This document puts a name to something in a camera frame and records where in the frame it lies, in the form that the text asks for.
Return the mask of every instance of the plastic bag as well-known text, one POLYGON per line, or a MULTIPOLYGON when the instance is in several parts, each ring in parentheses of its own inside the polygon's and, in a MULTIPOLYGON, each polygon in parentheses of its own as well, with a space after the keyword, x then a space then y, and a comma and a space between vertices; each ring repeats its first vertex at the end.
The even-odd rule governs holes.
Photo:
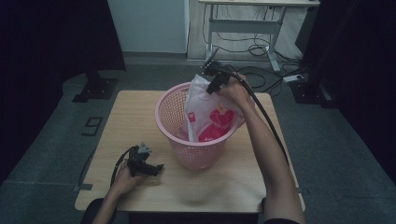
POLYGON ((215 92, 206 92, 209 81, 200 76, 192 80, 185 103, 186 122, 177 137, 190 142, 208 142, 222 137, 244 117, 240 109, 227 98, 215 92))

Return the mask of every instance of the pink plastic basket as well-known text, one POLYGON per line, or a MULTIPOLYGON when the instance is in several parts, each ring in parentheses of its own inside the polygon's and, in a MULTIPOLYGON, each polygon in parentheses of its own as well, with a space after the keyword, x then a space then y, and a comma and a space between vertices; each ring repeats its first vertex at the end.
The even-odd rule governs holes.
POLYGON ((204 170, 218 161, 226 140, 238 126, 234 124, 230 131, 210 142, 193 143, 177 138, 177 130, 185 120, 184 104, 189 87, 190 82, 186 82, 167 91, 157 102, 155 120, 181 165, 190 170, 204 170))

